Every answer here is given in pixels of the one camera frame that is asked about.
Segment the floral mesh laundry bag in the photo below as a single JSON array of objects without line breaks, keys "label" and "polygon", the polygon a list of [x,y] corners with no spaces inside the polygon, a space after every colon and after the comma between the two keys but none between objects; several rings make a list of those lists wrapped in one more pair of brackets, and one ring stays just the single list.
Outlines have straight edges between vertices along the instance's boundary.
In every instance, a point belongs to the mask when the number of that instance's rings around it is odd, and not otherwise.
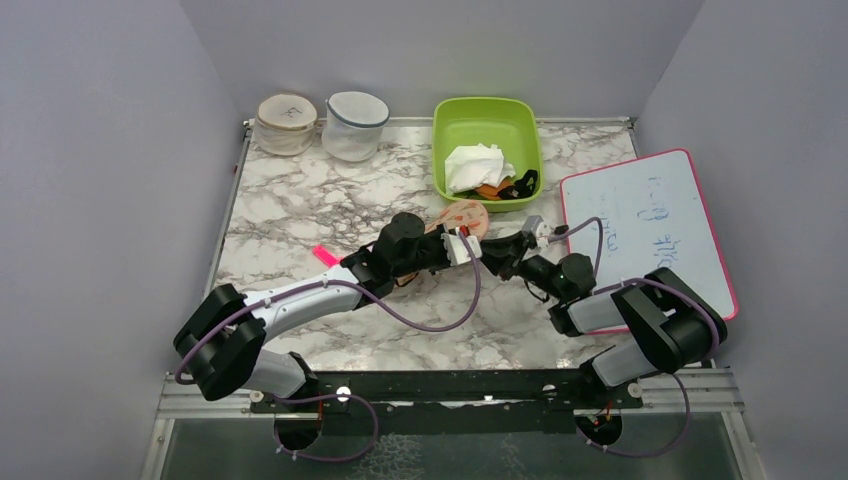
[{"label": "floral mesh laundry bag", "polygon": [[422,272],[436,273],[430,271],[419,271],[416,273],[397,272],[397,259],[399,257],[401,243],[404,240],[414,239],[436,228],[445,228],[451,232],[459,231],[462,237],[474,235],[479,239],[480,243],[488,232],[489,216],[479,201],[461,200],[445,207],[429,222],[424,222],[419,217],[411,215],[409,217],[409,225],[409,231],[404,232],[404,236],[397,245],[395,251],[396,257],[393,260],[392,273],[395,276],[394,285],[397,287],[405,286]]}]

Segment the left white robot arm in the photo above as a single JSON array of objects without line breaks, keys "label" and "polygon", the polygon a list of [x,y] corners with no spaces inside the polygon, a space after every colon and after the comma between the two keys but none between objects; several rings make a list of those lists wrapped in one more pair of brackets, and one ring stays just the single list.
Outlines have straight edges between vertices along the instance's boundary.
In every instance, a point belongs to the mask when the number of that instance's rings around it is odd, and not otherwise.
[{"label": "left white robot arm", "polygon": [[308,367],[294,355],[272,355],[264,345],[290,330],[328,315],[384,302],[401,278],[470,264],[478,274],[478,238],[464,227],[426,231],[417,215],[396,214],[377,239],[324,273],[275,289],[247,293],[233,285],[213,288],[173,340],[180,356],[180,385],[196,385],[215,401],[240,388],[276,394],[290,410],[313,401]]}]

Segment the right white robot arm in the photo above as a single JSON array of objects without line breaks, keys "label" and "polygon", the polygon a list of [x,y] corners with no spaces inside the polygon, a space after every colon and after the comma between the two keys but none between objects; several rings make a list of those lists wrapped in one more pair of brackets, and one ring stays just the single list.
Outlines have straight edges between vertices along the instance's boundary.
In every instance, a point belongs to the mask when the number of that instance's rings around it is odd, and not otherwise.
[{"label": "right white robot arm", "polygon": [[577,393],[585,404],[600,407],[622,384],[707,360],[726,340],[723,318],[671,269],[599,288],[588,256],[572,253],[553,263],[528,253],[537,244],[528,233],[484,240],[481,260],[503,280],[521,278],[549,303],[559,334],[579,337],[624,326],[632,337],[579,366]]}]

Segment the beige round laundry bag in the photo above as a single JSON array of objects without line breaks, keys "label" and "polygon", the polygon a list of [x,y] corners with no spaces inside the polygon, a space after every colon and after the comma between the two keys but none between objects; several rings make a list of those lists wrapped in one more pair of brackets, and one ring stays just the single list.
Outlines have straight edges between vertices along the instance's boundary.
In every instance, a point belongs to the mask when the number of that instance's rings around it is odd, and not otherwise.
[{"label": "beige round laundry bag", "polygon": [[254,118],[254,137],[265,152],[296,156],[314,142],[318,112],[305,97],[280,93],[263,100]]}]

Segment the orange and black items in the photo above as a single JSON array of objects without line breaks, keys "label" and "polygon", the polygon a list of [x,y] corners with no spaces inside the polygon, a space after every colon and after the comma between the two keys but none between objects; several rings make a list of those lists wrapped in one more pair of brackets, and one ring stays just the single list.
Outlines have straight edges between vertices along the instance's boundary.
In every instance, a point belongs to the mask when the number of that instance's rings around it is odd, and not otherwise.
[{"label": "orange and black items", "polygon": [[521,178],[507,177],[497,186],[484,184],[471,190],[457,192],[456,195],[489,201],[527,199],[535,194],[538,181],[539,171],[527,170]]}]

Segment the crumpled white cloth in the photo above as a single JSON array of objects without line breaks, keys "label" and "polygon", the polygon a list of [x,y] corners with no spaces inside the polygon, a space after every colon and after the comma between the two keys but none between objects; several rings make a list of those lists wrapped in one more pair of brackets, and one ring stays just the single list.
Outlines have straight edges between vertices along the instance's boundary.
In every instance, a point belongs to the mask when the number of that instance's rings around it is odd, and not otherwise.
[{"label": "crumpled white cloth", "polygon": [[445,190],[449,194],[497,187],[515,174],[515,167],[496,144],[457,146],[444,162]]}]

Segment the pink plastic clip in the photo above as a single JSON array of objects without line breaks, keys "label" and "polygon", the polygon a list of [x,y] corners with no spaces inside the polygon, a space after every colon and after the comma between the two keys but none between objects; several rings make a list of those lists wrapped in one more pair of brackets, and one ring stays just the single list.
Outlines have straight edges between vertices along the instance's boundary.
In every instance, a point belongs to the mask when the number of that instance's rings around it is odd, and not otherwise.
[{"label": "pink plastic clip", "polygon": [[341,258],[333,254],[323,245],[316,245],[312,248],[311,252],[319,261],[329,268],[340,264]]}]

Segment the green plastic bin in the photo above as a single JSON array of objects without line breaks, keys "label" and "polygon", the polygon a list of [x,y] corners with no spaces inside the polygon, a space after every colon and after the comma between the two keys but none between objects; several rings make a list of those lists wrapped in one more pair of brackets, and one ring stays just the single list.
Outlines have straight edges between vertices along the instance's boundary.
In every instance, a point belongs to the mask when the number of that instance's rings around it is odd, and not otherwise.
[{"label": "green plastic bin", "polygon": [[478,200],[491,213],[524,210],[544,190],[544,162],[538,125],[526,103],[502,97],[456,97],[440,102],[433,114],[431,174],[435,191],[446,202],[460,198],[446,189],[445,160],[458,146],[495,145],[518,175],[538,173],[533,194],[517,200]]}]

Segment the pink framed whiteboard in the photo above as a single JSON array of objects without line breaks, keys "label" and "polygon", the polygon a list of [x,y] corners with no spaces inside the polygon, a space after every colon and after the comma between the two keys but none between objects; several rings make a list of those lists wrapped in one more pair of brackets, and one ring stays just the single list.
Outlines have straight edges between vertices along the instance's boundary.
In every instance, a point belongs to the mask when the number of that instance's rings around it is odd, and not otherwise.
[{"label": "pink framed whiteboard", "polygon": [[598,264],[598,287],[668,268],[723,319],[738,302],[688,151],[674,149],[561,181],[566,241]]}]

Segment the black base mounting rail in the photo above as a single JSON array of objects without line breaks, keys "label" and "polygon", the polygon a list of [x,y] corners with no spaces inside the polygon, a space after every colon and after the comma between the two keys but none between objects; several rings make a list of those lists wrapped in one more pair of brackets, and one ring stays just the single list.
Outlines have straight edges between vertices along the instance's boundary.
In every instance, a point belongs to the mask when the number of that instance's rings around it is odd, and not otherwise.
[{"label": "black base mounting rail", "polygon": [[324,436],[572,434],[578,413],[642,407],[635,385],[595,388],[577,369],[319,371],[292,401],[264,394],[250,411]]}]

